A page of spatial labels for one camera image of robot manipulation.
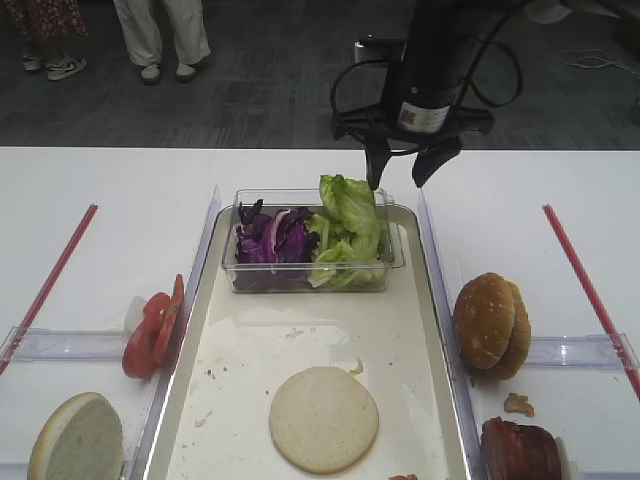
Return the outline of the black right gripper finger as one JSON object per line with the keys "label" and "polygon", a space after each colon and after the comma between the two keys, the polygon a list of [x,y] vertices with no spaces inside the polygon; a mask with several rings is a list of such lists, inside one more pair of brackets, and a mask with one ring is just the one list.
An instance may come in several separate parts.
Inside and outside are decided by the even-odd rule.
{"label": "black right gripper finger", "polygon": [[378,189],[384,169],[391,158],[387,140],[369,140],[364,147],[366,180],[370,189]]}
{"label": "black right gripper finger", "polygon": [[437,142],[426,151],[420,152],[415,159],[412,178],[415,185],[421,188],[446,162],[458,156],[461,151],[461,140],[458,136]]}

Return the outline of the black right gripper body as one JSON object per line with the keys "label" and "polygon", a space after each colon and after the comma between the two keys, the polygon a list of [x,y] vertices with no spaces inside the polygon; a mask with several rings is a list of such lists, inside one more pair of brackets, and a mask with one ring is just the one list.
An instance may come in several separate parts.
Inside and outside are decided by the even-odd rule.
{"label": "black right gripper body", "polygon": [[[363,148],[369,140],[387,140],[391,156],[404,156],[466,131],[488,132],[494,124],[491,112],[462,104],[480,57],[478,35],[413,29],[404,41],[399,60],[355,62],[338,74],[331,86],[333,138],[349,136]],[[360,68],[385,71],[381,96],[373,104],[340,110],[338,87]]]}

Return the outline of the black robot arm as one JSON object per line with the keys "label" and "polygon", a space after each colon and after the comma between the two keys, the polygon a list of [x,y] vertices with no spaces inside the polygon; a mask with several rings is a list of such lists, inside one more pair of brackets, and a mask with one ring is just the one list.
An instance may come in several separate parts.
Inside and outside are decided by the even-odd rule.
{"label": "black robot arm", "polygon": [[[368,36],[354,46],[354,67],[386,71],[380,99],[350,111],[335,109],[335,139],[350,136],[365,151],[366,178],[378,188],[391,158],[416,157],[412,178],[417,186],[460,154],[465,132],[488,134],[498,104],[483,94],[482,107],[464,105],[477,89],[473,75],[488,47],[524,2],[419,1],[403,39]],[[402,143],[397,151],[393,144]]]}

